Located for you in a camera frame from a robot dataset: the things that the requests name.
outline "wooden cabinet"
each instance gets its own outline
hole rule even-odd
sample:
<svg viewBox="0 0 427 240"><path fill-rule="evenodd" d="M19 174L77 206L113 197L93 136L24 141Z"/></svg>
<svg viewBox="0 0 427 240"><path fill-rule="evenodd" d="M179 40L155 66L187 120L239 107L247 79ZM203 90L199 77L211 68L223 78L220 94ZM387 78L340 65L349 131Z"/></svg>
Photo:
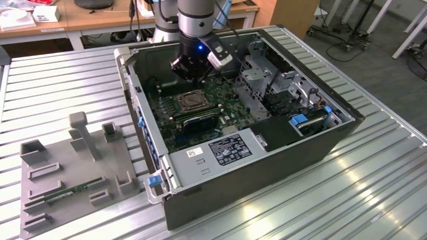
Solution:
<svg viewBox="0 0 427 240"><path fill-rule="evenodd" d="M300 39L304 39L320 0L252 1L259 6L253 27L281 24Z"/></svg>

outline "power supply label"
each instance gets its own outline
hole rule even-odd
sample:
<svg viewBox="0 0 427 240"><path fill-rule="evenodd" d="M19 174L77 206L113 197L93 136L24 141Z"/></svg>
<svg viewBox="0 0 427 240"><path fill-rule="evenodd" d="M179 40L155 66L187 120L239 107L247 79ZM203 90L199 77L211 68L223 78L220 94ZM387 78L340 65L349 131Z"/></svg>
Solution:
<svg viewBox="0 0 427 240"><path fill-rule="evenodd" d="M217 163L223 166L252 155L252 152L239 134L208 144Z"/></svg>

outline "gray fixture base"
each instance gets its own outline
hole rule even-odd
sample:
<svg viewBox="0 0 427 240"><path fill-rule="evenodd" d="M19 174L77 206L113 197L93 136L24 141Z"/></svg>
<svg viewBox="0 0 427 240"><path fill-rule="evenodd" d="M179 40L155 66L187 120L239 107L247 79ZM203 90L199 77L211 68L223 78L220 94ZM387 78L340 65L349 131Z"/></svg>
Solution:
<svg viewBox="0 0 427 240"><path fill-rule="evenodd" d="M87 147L75 151L72 138L45 145L45 149L36 153L36 161L29 161L31 165L23 160L21 239L43 234L140 192L121 129L119 126L115 129L117 138L108 139L108 142L103 130L91 134L101 154L96 161ZM97 196L100 192L107 193L104 197Z"/></svg>

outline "cpu socket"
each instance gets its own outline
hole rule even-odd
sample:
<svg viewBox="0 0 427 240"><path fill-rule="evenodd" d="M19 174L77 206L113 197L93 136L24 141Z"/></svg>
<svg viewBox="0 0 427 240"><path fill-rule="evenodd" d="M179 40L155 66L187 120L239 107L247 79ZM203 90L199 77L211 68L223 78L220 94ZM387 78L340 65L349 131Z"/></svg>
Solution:
<svg viewBox="0 0 427 240"><path fill-rule="evenodd" d="M204 109L211 105L200 90L187 92L179 95L176 99L179 101L180 108L185 113Z"/></svg>

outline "green circuit board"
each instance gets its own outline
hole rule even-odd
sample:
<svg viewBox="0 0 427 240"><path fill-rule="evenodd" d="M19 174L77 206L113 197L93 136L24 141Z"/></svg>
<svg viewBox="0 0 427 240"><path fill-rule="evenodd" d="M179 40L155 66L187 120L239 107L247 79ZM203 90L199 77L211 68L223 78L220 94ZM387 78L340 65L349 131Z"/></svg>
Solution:
<svg viewBox="0 0 427 240"><path fill-rule="evenodd" d="M197 90L171 96L148 94L148 103L169 153L192 147L224 135L223 129L237 130L255 122L235 94L233 84L224 78L208 78ZM217 125L195 134L183 134L183 122L217 115Z"/></svg>

